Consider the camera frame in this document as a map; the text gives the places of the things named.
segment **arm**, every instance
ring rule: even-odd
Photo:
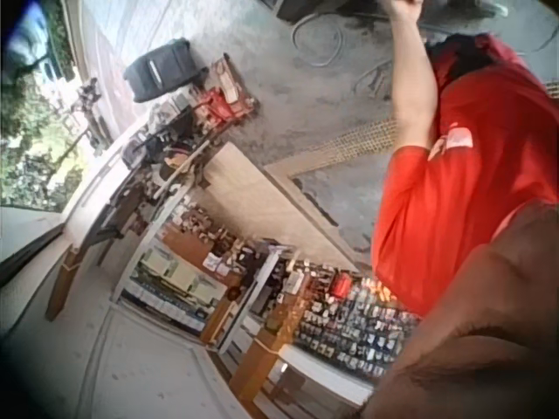
[[[438,88],[431,62],[419,34],[423,0],[384,0],[394,38],[392,99],[397,121],[395,149],[430,149],[431,126],[438,107]]]

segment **black suitcase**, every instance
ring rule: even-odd
[[[142,103],[188,85],[198,74],[190,42],[180,38],[137,58],[123,77],[134,92],[134,102]]]

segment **red shirt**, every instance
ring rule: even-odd
[[[468,254],[523,204],[559,203],[558,122],[518,62],[471,72],[441,93],[440,140],[431,152],[392,156],[373,239],[377,277],[410,310],[426,315]]]

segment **store counter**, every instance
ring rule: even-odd
[[[354,407],[362,406],[373,393],[372,384],[358,380],[294,345],[284,345],[279,357],[306,379]]]

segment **logo on shirt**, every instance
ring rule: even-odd
[[[429,160],[436,155],[442,155],[451,148],[468,147],[473,148],[472,131],[466,127],[458,127],[457,123],[451,125],[451,129],[447,135],[440,137],[433,145],[429,153]]]

